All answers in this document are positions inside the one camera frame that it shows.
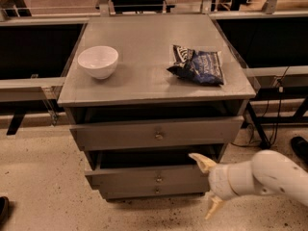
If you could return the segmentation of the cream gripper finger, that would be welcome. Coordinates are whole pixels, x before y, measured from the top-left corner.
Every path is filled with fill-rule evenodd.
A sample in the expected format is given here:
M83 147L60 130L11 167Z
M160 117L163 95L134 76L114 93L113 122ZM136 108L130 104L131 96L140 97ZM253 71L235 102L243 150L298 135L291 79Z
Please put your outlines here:
M196 161L199 169L204 174L207 174L212 167L217 165L215 161L199 153L190 153L189 157Z
M217 212L224 204L224 200L221 199L217 195L213 195L211 197L211 205L209 207L209 210L205 216L206 219L209 219L215 212Z

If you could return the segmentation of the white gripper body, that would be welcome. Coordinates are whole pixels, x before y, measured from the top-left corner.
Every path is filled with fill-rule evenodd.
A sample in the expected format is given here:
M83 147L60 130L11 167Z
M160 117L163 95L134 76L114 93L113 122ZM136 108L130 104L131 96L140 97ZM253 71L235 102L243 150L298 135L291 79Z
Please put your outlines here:
M222 200L255 193L251 162L217 164L208 176L212 192Z

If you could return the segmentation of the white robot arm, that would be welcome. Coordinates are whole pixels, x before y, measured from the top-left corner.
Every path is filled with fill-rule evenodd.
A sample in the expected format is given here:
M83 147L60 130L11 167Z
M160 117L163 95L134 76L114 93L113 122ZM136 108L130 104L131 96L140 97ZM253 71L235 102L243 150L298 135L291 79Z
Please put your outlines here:
M308 173L283 154L262 150L249 161L219 164L198 153L190 153L208 176L212 205L209 219L227 200L243 195L284 194L308 206Z

